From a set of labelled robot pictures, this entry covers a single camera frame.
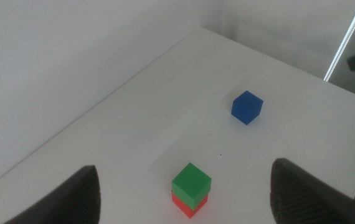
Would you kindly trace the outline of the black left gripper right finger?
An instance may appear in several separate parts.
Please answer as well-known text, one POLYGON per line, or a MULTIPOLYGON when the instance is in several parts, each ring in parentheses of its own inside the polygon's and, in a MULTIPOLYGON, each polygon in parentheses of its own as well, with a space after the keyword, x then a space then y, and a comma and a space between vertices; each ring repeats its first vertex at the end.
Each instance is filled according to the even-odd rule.
POLYGON ((285 158, 270 178, 270 206, 277 223, 353 223, 355 200, 285 158))

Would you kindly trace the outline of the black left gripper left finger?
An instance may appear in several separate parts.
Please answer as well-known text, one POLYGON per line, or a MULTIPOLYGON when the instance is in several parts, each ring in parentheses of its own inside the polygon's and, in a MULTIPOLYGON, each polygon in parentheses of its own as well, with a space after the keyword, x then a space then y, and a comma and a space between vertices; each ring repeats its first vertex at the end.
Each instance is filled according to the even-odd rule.
POLYGON ((97 224, 101 193, 95 166, 83 166, 51 193, 8 220, 14 224, 97 224))

